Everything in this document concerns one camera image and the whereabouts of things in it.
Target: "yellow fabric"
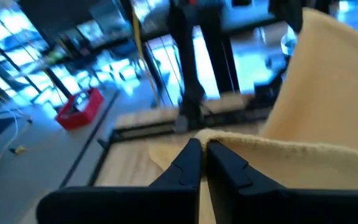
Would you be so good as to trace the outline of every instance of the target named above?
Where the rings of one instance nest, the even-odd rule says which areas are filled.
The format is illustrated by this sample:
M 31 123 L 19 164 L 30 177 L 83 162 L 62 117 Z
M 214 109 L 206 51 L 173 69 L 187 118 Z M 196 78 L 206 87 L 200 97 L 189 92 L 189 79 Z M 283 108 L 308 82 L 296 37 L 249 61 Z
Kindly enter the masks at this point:
M 311 9 L 287 79 L 260 136 L 203 130 L 286 187 L 358 189 L 358 32 Z M 165 170 L 185 142 L 153 143 L 150 158 Z M 215 223 L 203 179 L 200 223 Z

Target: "red crate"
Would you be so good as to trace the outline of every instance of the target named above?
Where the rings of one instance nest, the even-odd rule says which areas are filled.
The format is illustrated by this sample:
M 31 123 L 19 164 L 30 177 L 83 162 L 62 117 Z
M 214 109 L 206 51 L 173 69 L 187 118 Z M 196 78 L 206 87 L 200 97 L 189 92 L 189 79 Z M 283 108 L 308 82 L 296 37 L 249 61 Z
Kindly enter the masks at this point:
M 55 120 L 66 130 L 79 128 L 91 123 L 94 120 L 96 113 L 99 111 L 100 105 L 103 102 L 103 96 L 100 94 L 97 88 L 91 88 L 87 90 L 87 92 L 89 93 L 89 102 L 83 111 L 79 111 L 73 114 L 67 114 L 67 111 L 74 103 L 76 95 L 81 94 L 77 93 L 69 97 L 66 105 L 57 114 Z

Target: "gray floor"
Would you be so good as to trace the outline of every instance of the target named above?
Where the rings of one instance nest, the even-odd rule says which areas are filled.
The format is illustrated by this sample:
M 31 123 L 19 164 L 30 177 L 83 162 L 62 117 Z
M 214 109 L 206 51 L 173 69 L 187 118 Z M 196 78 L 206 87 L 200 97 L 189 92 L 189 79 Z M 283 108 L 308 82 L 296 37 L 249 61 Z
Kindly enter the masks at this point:
M 242 82 L 242 86 L 250 86 L 252 89 L 255 79 L 264 80 L 271 73 L 271 71 L 265 69 L 264 58 L 271 52 L 275 52 L 277 47 L 269 48 L 260 42 L 253 42 L 253 44 L 245 42 L 242 44 L 241 39 L 233 40 L 232 44 L 239 81 Z M 202 60 L 204 56 L 204 53 L 198 53 L 197 55 L 199 67 L 205 67 L 206 63 L 210 63 L 208 60 L 205 62 Z M 180 81 L 173 74 L 174 72 L 172 71 L 168 82 L 169 94 L 165 94 L 165 101 L 167 102 L 165 106 L 171 106 L 168 103 L 168 95 L 171 96 L 173 102 L 178 99 L 178 83 Z M 210 74 L 211 71 L 208 71 L 206 76 L 199 78 L 204 87 L 208 88 L 206 90 L 207 94 L 214 98 L 216 97 L 216 84 L 209 82 L 211 79 Z M 120 95 L 108 110 L 106 118 L 91 141 L 76 171 L 68 180 L 67 186 L 87 183 L 102 152 L 102 148 L 96 140 L 98 138 L 107 139 L 117 116 L 149 108 L 153 95 L 147 80 L 136 83 L 135 86 L 130 87 L 130 90 L 126 88 L 125 84 L 120 85 L 119 88 Z M 103 91 L 105 101 L 95 122 L 74 131 L 65 131 L 54 121 L 53 118 L 56 112 L 50 105 L 31 106 L 24 109 L 25 113 L 32 115 L 34 123 L 26 129 L 22 136 L 16 139 L 12 146 L 23 145 L 27 151 L 18 156 L 6 152 L 0 160 L 0 224 L 24 224 L 21 221 L 22 217 L 29 212 L 30 208 L 34 207 L 36 201 L 46 192 L 55 190 L 60 186 L 88 136 L 96 126 L 97 120 L 100 119 L 103 111 L 105 111 L 115 90 L 117 90 L 117 87 L 110 86 Z M 24 124 L 25 122 L 20 119 L 19 129 Z M 13 135 L 13 132 L 14 126 L 11 126 L 5 133 L 0 135 L 0 147 Z

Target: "floor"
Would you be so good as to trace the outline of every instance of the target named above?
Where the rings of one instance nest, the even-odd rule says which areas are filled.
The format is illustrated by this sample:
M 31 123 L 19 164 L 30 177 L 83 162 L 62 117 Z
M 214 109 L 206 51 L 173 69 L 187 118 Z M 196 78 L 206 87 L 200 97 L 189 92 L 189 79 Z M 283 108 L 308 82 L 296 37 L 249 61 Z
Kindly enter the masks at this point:
M 354 16 L 352 11 L 338 17 L 348 21 L 347 15 L 355 18 L 351 24 L 353 23 L 358 28 L 358 16 Z M 254 83 L 266 82 L 270 78 L 272 72 L 265 68 L 264 60 L 267 55 L 279 51 L 277 45 L 279 36 L 270 40 L 270 43 L 276 42 L 276 44 L 270 44 L 267 47 L 259 35 L 260 32 L 256 31 L 253 34 L 247 34 L 247 37 L 251 36 L 252 38 L 247 38 L 246 41 L 241 37 L 232 40 L 237 74 L 243 92 L 253 91 Z M 155 40 L 153 53 L 161 61 L 164 73 L 168 74 L 167 93 L 163 105 L 172 106 L 177 105 L 180 98 L 178 90 L 181 79 L 175 63 L 174 49 L 169 47 L 169 38 L 166 40 L 167 42 L 164 42 L 166 48 L 160 48 L 161 40 Z M 195 39 L 195 46 L 199 79 L 206 90 L 207 97 L 218 98 L 212 67 L 208 60 L 205 44 L 200 36 Z M 31 114 L 34 123 L 12 145 L 24 146 L 27 151 L 18 156 L 7 152 L 0 160 L 0 224 L 23 223 L 22 217 L 34 206 L 35 201 L 46 192 L 59 188 L 64 180 L 66 180 L 64 181 L 66 186 L 85 185 L 102 150 L 96 140 L 108 137 L 114 120 L 120 114 L 149 109 L 153 94 L 147 80 L 133 79 L 124 82 L 116 77 L 116 81 L 112 82 L 109 75 L 104 77 L 101 78 L 106 83 L 105 89 L 102 90 L 105 98 L 104 104 L 95 121 L 87 127 L 65 131 L 53 120 L 56 115 L 53 106 L 58 105 L 60 101 L 56 92 L 53 91 L 50 94 L 47 93 L 43 98 L 39 98 L 39 105 L 27 106 L 23 109 L 23 112 Z M 119 95 L 109 108 L 109 103 L 113 100 L 116 92 L 119 92 Z M 28 100 L 22 99 L 21 96 L 17 97 L 21 98 L 23 102 L 16 103 L 17 105 L 25 106 L 27 104 L 24 102 Z M 10 106 L 14 106 L 15 101 L 19 102 L 19 100 L 14 100 L 10 102 Z M 101 121 L 87 150 L 83 151 L 83 146 L 104 112 L 106 112 L 106 117 Z M 20 119 L 19 129 L 23 125 L 24 122 Z M 12 136 L 13 132 L 14 127 L 12 126 L 0 136 L 0 147 Z M 82 159 L 76 164 L 76 169 L 70 178 L 65 178 L 79 156 Z

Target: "red basket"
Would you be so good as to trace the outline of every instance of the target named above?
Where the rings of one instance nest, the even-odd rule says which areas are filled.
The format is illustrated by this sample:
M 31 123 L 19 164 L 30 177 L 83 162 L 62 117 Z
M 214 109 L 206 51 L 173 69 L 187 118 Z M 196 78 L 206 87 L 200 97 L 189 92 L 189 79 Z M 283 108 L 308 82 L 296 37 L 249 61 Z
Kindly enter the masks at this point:
M 81 93 L 77 93 L 69 97 L 66 105 L 59 111 L 56 116 L 56 121 L 63 126 L 66 130 L 71 130 L 75 128 L 82 127 L 91 123 L 96 116 L 96 113 L 99 111 L 99 107 L 103 102 L 103 96 L 100 94 L 97 88 L 91 88 L 88 91 L 89 102 L 86 105 L 83 111 L 79 111 L 73 114 L 67 114 L 70 110 L 75 98 Z

